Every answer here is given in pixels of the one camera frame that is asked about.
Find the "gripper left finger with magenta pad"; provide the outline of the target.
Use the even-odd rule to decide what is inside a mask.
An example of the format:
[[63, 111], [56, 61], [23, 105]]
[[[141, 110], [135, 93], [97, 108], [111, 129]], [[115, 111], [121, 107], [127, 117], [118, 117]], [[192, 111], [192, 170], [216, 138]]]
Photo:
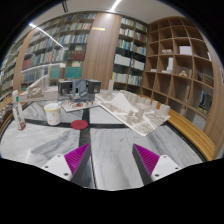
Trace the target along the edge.
[[90, 170], [90, 155], [91, 145], [87, 143], [65, 155], [56, 154], [42, 166], [42, 169], [76, 185], [87, 187], [90, 182], [87, 176]]

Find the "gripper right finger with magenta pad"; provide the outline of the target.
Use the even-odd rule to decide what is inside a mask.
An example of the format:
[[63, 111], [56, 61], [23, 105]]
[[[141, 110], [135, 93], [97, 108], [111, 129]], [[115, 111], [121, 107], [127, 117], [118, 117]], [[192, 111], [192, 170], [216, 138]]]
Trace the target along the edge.
[[168, 155], [159, 156], [137, 144], [133, 145], [132, 154], [144, 185], [181, 170]]

